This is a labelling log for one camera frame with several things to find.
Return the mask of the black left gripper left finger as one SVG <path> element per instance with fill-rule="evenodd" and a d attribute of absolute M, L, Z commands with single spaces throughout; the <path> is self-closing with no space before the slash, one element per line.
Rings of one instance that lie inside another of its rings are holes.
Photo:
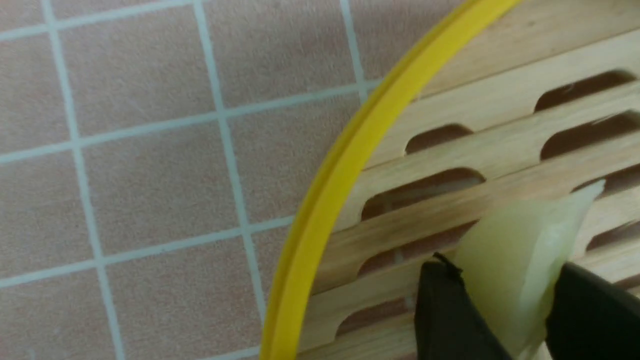
<path fill-rule="evenodd" d="M 414 338 L 419 360 L 510 360 L 467 294 L 462 269 L 436 252 L 420 267 Z"/>

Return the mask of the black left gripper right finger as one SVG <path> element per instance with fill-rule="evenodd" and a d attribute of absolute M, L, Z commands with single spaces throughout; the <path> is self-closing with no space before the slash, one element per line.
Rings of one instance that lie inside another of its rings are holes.
<path fill-rule="evenodd" d="M 554 360 L 638 360 L 640 301 L 587 269 L 567 262 L 546 320 Z"/>

